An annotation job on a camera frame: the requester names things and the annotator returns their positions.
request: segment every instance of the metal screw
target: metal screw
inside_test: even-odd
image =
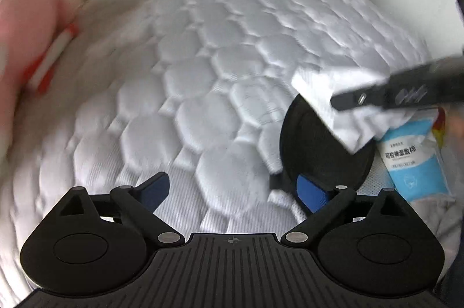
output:
[[[175,232],[164,232],[158,236],[158,240],[163,244],[172,244],[173,242],[179,241],[180,236]]]
[[[358,99],[358,104],[359,105],[362,105],[364,103],[364,101],[366,100],[367,98],[367,94],[366,93],[362,93],[360,96],[359,96],[359,99]]]
[[[285,238],[290,242],[300,243],[308,240],[308,235],[303,232],[290,232],[285,235]]]

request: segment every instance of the black tongs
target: black tongs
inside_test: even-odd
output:
[[[447,57],[390,76],[387,83],[336,94],[334,109],[423,107],[464,101],[464,57]]]

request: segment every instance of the black plastic part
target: black plastic part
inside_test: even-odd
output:
[[[26,240],[26,274],[54,293],[85,296],[115,289],[146,262],[143,237],[100,218],[87,191],[73,188]]]
[[[445,308],[426,291],[359,295],[326,276],[308,250],[263,234],[193,234],[183,246],[158,250],[143,274],[117,291],[72,299],[36,290],[19,307]]]
[[[353,222],[362,216],[366,218]],[[292,243],[287,239],[290,232],[302,232],[308,240]],[[378,197],[341,190],[287,234],[283,244],[311,249],[335,280],[372,296],[432,289],[445,260],[433,233],[394,190],[382,190]]]
[[[169,177],[162,172],[136,188],[116,187],[106,195],[90,197],[83,187],[72,188],[24,244],[24,271],[60,295],[88,296],[120,287],[142,270],[151,252],[185,243],[152,214],[168,194]],[[177,233],[179,240],[162,243],[163,232]]]
[[[23,247],[22,266],[42,289],[19,307],[444,307],[429,292],[444,252],[392,189],[378,197],[333,190],[289,231],[304,242],[288,233],[281,243],[269,234],[193,234],[185,244],[151,213],[168,183],[159,173],[93,201],[71,189]],[[94,203],[123,225],[101,220]],[[163,243],[163,232],[179,240]]]
[[[379,86],[366,86],[334,95],[339,110],[373,105],[384,109],[426,107],[464,100],[464,58],[447,57],[392,74]]]
[[[292,184],[303,175],[327,189],[345,185],[357,190],[369,174],[374,155],[374,140],[352,155],[303,97],[293,100],[280,133],[280,157]]]
[[[317,255],[337,281],[375,296],[432,289],[445,260],[433,233],[396,191],[381,191],[364,220],[324,235]]]

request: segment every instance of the white tissue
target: white tissue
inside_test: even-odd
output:
[[[291,84],[347,151],[356,153],[373,137],[380,139],[389,128],[406,123],[414,111],[384,111],[373,106],[337,111],[330,104],[330,99],[336,93],[382,84],[387,79],[388,76],[365,68],[340,67],[317,71],[300,67]]]

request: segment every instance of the white quilted mattress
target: white quilted mattress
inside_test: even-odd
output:
[[[295,68],[429,58],[367,0],[90,0],[79,23],[50,91],[18,107],[0,187],[3,308],[31,291],[19,250],[74,185],[101,194],[164,170],[155,213],[186,238],[280,236],[304,218],[269,189]]]

